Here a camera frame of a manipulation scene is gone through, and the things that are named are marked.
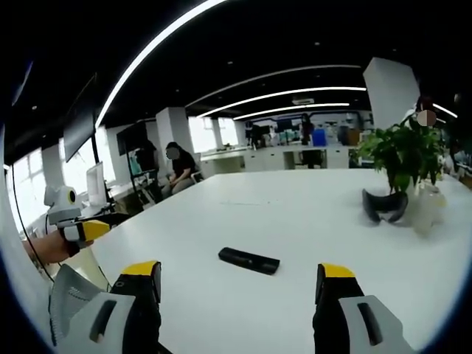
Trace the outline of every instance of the ceiling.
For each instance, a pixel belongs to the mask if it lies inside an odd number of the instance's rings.
[[[32,61],[24,92],[6,130],[6,161],[57,141],[64,116],[97,73],[96,100],[108,94],[140,50],[201,1],[133,1],[112,7],[85,3],[61,7],[16,2],[13,10],[13,84]],[[133,73],[112,102],[104,123],[122,125],[154,116],[167,106],[189,115],[264,94],[323,86],[365,87],[362,73],[373,56],[414,69],[423,92],[453,109],[464,85],[465,16],[459,8],[395,7],[363,1],[228,0],[179,28]],[[273,72],[305,69],[253,80]],[[369,109],[366,92],[303,94],[315,103],[350,103]],[[237,117],[293,105],[292,95],[222,111]]]

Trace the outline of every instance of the black remote control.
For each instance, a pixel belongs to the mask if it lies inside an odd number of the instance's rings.
[[[257,254],[247,253],[238,251],[237,249],[231,249],[225,247],[218,253],[221,260],[240,266],[252,271],[258,271],[260,273],[272,275],[279,268],[280,261],[274,258],[267,258],[259,256]]]

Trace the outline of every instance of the hand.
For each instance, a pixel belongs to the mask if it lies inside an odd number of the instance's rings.
[[[86,245],[90,246],[93,242],[87,242]],[[60,235],[59,230],[55,230],[42,238],[34,238],[31,243],[44,264],[58,263],[69,258],[67,242]],[[23,246],[30,258],[35,256],[35,252],[28,241],[23,241]]]

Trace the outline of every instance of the window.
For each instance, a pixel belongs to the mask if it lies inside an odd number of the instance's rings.
[[[108,139],[106,129],[100,127],[95,134],[97,140],[97,150],[100,161],[103,162],[103,175],[107,182],[115,180],[113,165],[111,164],[110,149],[108,148]],[[76,154],[66,163],[66,153],[64,150],[64,140],[59,141],[59,154],[62,164],[62,173],[64,184],[74,187],[77,194],[87,191],[86,172],[95,165],[94,151],[91,146],[91,139],[82,145]]]
[[[223,145],[237,145],[238,140],[235,121],[232,118],[218,118],[218,124],[220,125],[221,141]]]
[[[15,162],[13,166],[18,208],[20,209],[24,226],[28,227],[48,210],[48,207],[44,205],[46,180],[44,179],[41,150],[37,149],[33,151]],[[16,228],[21,232],[22,227],[18,210],[16,209],[15,195],[13,193],[12,169],[9,169],[7,172],[7,191]]]
[[[212,120],[209,117],[189,117],[189,129],[195,153],[216,149]]]

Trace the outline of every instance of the green leaves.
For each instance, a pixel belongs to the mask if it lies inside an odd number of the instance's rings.
[[[443,152],[443,144],[436,131],[422,127],[413,116],[408,121],[410,128],[403,123],[375,130],[359,148],[359,155],[372,159],[376,170],[386,169],[392,190],[405,191],[410,177],[416,184],[430,176],[434,184],[441,170],[438,156]]]

